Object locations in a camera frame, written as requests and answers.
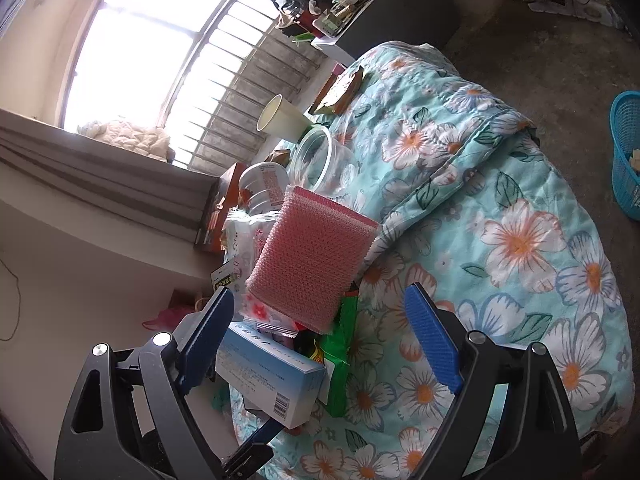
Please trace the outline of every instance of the turquoise laundry basket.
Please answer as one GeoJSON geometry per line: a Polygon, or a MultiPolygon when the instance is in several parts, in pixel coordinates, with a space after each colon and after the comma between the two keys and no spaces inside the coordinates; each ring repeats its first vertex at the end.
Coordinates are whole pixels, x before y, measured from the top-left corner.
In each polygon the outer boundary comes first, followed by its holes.
{"type": "Polygon", "coordinates": [[[616,97],[609,122],[614,144],[613,194],[627,216],[640,220],[640,177],[629,164],[633,150],[640,149],[640,92],[622,92],[616,97]]]}

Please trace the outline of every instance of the scrubbing sponge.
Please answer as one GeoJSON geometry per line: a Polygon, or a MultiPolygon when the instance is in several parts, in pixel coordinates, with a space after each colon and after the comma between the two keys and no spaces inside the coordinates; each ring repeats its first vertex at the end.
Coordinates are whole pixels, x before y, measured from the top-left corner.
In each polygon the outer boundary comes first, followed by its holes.
{"type": "Polygon", "coordinates": [[[315,332],[329,333],[340,299],[377,231],[373,220],[299,186],[288,186],[246,288],[315,332]]]}

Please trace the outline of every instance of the bed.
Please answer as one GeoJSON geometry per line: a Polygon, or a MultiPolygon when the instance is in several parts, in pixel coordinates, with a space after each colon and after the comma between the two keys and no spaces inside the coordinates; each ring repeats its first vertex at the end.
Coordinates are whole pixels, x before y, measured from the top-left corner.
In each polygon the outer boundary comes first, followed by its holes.
{"type": "MultiPolygon", "coordinates": [[[[402,306],[414,282],[468,330],[498,344],[542,341],[578,429],[613,434],[634,399],[626,314],[598,232],[539,148],[532,122],[462,79],[429,45],[367,52],[359,94],[321,116],[360,172],[338,200],[380,222],[364,264],[344,418],[320,404],[280,433],[269,480],[409,476],[452,396],[438,384],[402,306]]],[[[497,388],[466,472],[500,421],[497,388]]],[[[239,441],[261,425],[231,391],[239,441]]]]}

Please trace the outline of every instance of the window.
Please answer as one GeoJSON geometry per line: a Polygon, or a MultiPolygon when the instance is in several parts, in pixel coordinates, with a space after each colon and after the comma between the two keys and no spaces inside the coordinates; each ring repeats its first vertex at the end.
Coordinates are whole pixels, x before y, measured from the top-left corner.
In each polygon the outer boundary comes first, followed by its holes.
{"type": "Polygon", "coordinates": [[[271,0],[103,0],[82,45],[63,112],[76,131],[119,117],[165,126],[175,164],[221,174],[249,162],[273,95],[318,67],[277,30],[271,0]]]}

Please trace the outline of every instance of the barcode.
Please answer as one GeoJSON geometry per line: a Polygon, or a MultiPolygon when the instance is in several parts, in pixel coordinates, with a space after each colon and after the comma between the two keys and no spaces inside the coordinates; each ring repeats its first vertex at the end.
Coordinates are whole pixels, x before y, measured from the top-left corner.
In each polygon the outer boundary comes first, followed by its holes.
{"type": "Polygon", "coordinates": [[[276,413],[282,418],[287,418],[288,409],[289,409],[289,399],[287,399],[287,397],[281,394],[276,394],[276,402],[273,405],[273,413],[276,413]]]}

